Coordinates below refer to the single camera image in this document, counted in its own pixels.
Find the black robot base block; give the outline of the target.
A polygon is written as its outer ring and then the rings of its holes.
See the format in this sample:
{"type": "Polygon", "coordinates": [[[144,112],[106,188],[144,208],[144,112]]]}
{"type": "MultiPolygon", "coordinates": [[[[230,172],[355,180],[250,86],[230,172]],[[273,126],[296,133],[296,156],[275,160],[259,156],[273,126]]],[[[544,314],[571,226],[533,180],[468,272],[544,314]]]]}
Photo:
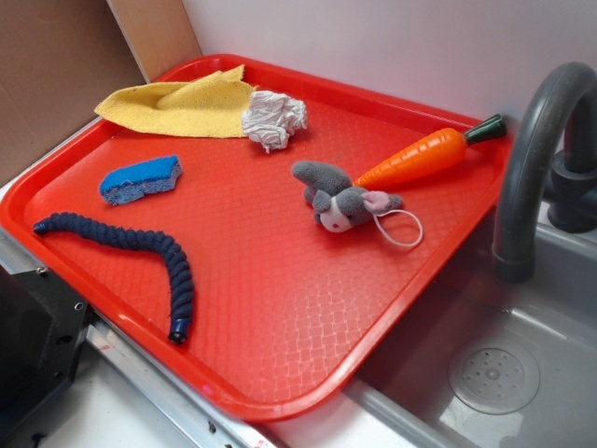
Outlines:
{"type": "Polygon", "coordinates": [[[54,272],[1,271],[1,423],[33,413],[74,381],[87,301],[54,272]]]}

